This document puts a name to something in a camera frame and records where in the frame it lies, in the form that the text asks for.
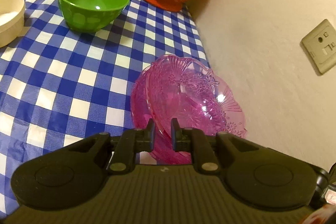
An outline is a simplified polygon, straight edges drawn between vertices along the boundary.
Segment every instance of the ribbed surface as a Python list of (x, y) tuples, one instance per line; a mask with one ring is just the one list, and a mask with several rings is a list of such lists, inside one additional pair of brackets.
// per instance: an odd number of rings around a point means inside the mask
[(297, 224), (308, 208), (262, 212), (230, 196), (220, 180), (192, 166), (137, 165), (112, 176), (92, 200), (60, 212), (20, 207), (5, 224)]

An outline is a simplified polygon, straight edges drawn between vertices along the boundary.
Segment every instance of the wall socket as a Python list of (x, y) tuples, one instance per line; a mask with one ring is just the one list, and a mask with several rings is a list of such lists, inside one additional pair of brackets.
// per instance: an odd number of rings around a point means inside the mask
[(336, 64), (336, 30), (327, 19), (307, 34), (302, 44), (321, 74)]

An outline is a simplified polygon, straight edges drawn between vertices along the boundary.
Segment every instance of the white wall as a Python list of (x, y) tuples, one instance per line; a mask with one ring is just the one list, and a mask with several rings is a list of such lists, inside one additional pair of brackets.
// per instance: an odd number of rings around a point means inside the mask
[(247, 138), (319, 165), (336, 162), (336, 67), (318, 76), (301, 39), (336, 0), (192, 0), (207, 57), (246, 114)]

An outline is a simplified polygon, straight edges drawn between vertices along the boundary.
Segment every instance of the screw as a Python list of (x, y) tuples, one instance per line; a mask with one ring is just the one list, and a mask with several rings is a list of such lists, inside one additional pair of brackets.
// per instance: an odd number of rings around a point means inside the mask
[(167, 168), (167, 167), (163, 167), (163, 168), (160, 169), (160, 171), (164, 173), (164, 172), (169, 171), (169, 168)]
[(110, 165), (112, 171), (120, 172), (126, 169), (126, 164), (122, 162), (116, 162)]
[(202, 164), (202, 169), (204, 171), (216, 171), (218, 169), (218, 165), (213, 162), (206, 162)]

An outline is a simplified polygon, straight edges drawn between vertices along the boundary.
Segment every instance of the white powder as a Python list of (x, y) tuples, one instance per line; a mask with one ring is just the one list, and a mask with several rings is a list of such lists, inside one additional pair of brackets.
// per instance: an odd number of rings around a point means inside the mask
[(16, 11), (0, 14), (0, 26), (11, 21), (17, 14), (18, 12)]

